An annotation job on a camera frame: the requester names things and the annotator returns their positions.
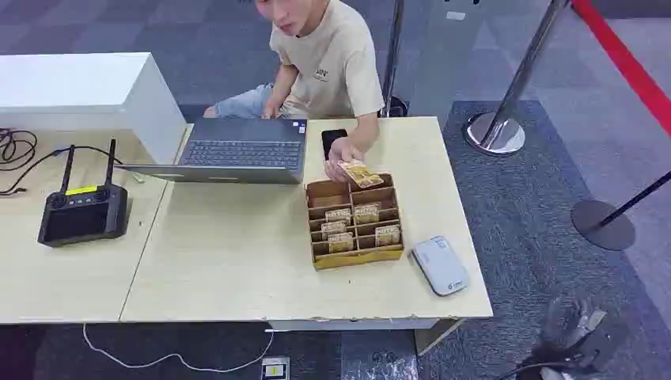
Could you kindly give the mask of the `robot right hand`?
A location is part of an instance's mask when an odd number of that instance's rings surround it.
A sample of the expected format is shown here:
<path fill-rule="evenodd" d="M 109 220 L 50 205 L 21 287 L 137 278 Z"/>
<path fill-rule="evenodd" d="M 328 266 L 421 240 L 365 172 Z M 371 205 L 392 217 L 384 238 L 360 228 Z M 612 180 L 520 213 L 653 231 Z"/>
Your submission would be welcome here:
<path fill-rule="evenodd" d="M 538 353 L 543 359 L 560 361 L 568 357 L 606 318 L 608 312 L 586 298 L 554 297 L 540 330 Z"/>

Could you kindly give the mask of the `person's left hand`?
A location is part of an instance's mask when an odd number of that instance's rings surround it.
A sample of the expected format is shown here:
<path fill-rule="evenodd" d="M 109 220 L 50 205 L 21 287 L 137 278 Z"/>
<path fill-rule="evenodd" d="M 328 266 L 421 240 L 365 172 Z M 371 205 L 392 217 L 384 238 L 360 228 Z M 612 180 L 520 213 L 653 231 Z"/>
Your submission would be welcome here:
<path fill-rule="evenodd" d="M 357 148 L 354 140 L 349 137 L 336 139 L 324 161 L 324 172 L 332 181 L 347 183 L 350 178 L 339 165 L 340 162 L 363 161 L 364 152 Z"/>

